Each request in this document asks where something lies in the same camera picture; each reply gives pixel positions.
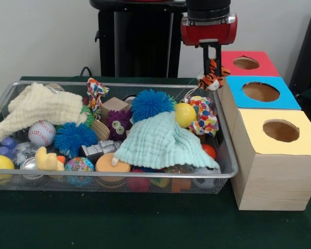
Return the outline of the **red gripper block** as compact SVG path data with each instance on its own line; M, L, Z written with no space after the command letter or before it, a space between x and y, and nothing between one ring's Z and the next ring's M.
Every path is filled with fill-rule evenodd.
M224 19L216 19L209 22L192 21L183 17L181 21L181 35L186 46L199 46L200 43L216 42L216 75L221 76L221 45L232 44L236 38L238 18L236 14L229 14ZM204 75L210 73L209 68L209 45L204 44L203 69Z

